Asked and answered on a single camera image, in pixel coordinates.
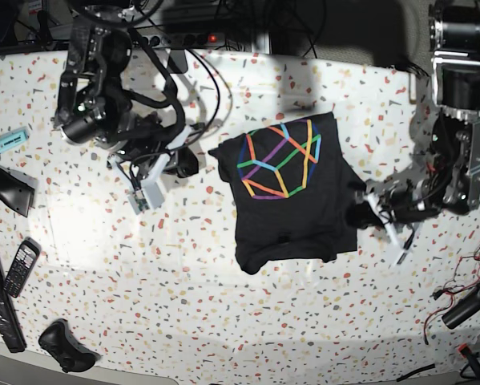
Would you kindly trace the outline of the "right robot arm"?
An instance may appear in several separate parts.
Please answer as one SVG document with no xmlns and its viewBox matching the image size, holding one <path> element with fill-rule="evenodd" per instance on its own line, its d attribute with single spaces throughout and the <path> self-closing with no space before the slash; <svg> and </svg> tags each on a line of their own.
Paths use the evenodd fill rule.
<svg viewBox="0 0 480 385">
<path fill-rule="evenodd" d="M 54 127 L 73 145 L 93 142 L 109 154 L 107 167 L 127 184 L 136 213 L 164 202 L 159 178 L 196 174 L 198 160 L 186 141 L 192 130 L 168 69 L 138 32 L 137 1 L 71 1 L 77 14 L 60 77 Z M 133 46 L 139 45 L 165 81 L 156 100 L 123 87 Z"/>
</svg>

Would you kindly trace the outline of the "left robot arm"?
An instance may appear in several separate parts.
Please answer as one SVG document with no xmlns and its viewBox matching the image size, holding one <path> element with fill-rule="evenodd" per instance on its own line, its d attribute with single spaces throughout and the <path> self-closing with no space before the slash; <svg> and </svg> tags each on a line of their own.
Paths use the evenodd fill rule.
<svg viewBox="0 0 480 385">
<path fill-rule="evenodd" d="M 437 1 L 429 17 L 431 96 L 438 117 L 427 175 L 419 181 L 369 180 L 360 194 L 373 214 L 369 223 L 383 226 L 389 236 L 394 265 L 411 254 L 421 222 L 443 210 L 466 215 L 480 205 L 480 1 Z"/>
</svg>

